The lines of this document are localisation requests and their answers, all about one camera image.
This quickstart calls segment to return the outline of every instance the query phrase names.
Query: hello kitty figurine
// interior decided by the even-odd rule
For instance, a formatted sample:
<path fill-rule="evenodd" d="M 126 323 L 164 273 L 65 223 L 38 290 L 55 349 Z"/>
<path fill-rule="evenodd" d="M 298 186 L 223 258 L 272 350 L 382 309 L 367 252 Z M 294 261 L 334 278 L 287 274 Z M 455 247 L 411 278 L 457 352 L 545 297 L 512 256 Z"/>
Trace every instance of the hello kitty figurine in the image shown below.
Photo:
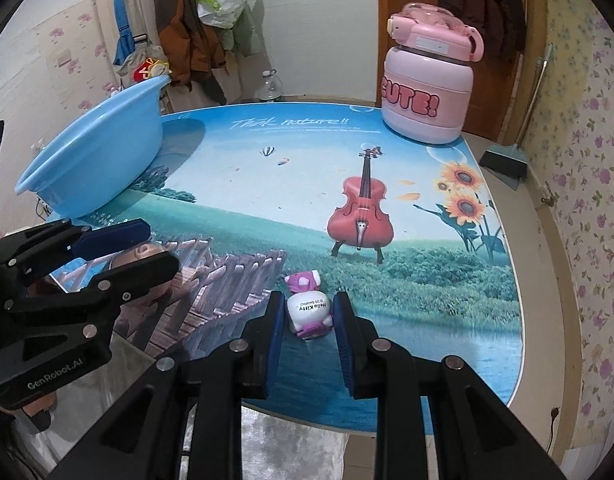
<path fill-rule="evenodd" d="M 301 339 L 313 339 L 329 332 L 334 322 L 329 298 L 318 290 L 319 272 L 298 272 L 284 280 L 290 292 L 294 292 L 287 300 L 289 330 Z"/>

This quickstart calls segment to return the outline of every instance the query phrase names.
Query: wooden door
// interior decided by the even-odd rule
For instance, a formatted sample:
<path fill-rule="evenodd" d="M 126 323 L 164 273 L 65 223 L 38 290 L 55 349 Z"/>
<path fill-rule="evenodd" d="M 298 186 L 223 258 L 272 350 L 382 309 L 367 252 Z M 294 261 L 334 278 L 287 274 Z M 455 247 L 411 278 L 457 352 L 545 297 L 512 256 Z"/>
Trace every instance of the wooden door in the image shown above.
<path fill-rule="evenodd" d="M 389 16 L 400 12 L 409 2 L 422 2 L 437 5 L 438 0 L 378 0 L 378 89 L 376 100 L 380 103 L 380 80 L 384 70 L 384 59 L 387 51 L 395 46 L 387 34 L 386 24 Z M 502 61 L 487 56 L 485 44 L 485 57 L 478 63 L 472 64 L 474 71 L 474 85 L 469 102 L 469 110 L 465 119 L 463 130 L 498 140 L 504 116 L 509 105 L 514 76 L 516 74 L 518 56 L 511 61 Z"/>

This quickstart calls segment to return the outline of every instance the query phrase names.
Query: blue plastic basin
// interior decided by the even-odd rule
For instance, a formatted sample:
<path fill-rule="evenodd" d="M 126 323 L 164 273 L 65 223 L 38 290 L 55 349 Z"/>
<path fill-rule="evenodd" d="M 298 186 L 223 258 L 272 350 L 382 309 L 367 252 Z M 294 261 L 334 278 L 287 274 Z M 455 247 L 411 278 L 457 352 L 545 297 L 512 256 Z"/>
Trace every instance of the blue plastic basin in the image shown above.
<path fill-rule="evenodd" d="M 33 191 L 62 218 L 109 202 L 155 158 L 162 144 L 162 75 L 123 90 L 75 120 L 21 175 L 16 194 Z"/>

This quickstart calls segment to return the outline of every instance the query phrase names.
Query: violin neck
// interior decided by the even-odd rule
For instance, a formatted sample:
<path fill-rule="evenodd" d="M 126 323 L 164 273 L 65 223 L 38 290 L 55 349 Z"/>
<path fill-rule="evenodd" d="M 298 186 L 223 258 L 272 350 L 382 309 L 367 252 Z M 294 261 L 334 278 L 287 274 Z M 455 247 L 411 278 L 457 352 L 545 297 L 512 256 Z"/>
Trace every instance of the violin neck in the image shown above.
<path fill-rule="evenodd" d="M 368 153 L 364 156 L 362 165 L 362 180 L 360 181 L 360 198 L 372 197 L 372 159 Z"/>

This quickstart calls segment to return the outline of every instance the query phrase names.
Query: violin stand leg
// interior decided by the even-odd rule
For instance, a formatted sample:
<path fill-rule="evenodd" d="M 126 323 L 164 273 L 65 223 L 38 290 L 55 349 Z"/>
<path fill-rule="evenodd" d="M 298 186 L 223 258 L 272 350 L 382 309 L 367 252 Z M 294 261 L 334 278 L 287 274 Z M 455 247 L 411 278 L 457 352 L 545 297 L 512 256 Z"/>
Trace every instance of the violin stand leg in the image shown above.
<path fill-rule="evenodd" d="M 382 249 L 376 247 L 376 263 L 381 264 L 385 259 L 382 257 Z"/>
<path fill-rule="evenodd" d="M 331 255 L 332 255 L 333 257 L 338 256 L 338 251 L 340 250 L 340 247 L 342 247 L 343 245 L 344 245 L 344 242 L 336 242 L 336 243 L 334 244 L 334 248 L 333 248 L 333 249 L 331 249 Z"/>

